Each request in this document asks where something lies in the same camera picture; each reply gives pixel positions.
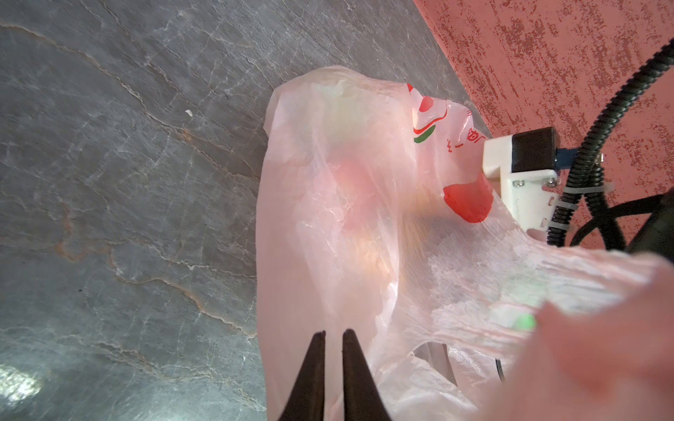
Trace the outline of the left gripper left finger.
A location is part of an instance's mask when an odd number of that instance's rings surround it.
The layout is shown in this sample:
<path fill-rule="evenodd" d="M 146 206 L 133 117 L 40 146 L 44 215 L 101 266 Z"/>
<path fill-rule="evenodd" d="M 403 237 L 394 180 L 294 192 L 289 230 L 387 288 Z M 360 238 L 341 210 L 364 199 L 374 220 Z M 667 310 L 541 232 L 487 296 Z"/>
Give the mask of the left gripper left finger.
<path fill-rule="evenodd" d="M 322 421 L 325 411 L 326 332 L 312 336 L 279 421 Z"/>

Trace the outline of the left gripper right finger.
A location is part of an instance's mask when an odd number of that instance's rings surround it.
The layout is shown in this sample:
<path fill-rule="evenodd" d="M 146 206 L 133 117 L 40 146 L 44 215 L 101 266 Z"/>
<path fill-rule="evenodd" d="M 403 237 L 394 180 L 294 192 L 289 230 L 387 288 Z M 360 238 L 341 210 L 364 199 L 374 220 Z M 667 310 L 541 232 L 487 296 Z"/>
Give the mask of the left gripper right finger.
<path fill-rule="evenodd" d="M 345 421 L 391 421 L 352 329 L 342 335 L 342 377 Z"/>

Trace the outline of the pink plastic shopping bag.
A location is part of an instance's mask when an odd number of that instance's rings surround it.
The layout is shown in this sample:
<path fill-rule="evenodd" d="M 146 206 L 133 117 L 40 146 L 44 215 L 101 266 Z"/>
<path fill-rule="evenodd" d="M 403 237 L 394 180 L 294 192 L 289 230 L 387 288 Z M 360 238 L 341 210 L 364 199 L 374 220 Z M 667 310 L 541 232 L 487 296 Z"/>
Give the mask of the pink plastic shopping bag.
<path fill-rule="evenodd" d="M 470 111 L 408 84 L 316 69 L 275 89 L 264 129 L 257 331 L 271 420 L 316 333 L 325 415 L 343 419 L 347 330 L 393 419 L 475 419 L 541 305 L 593 313 L 672 273 L 655 256 L 531 238 L 484 176 Z"/>

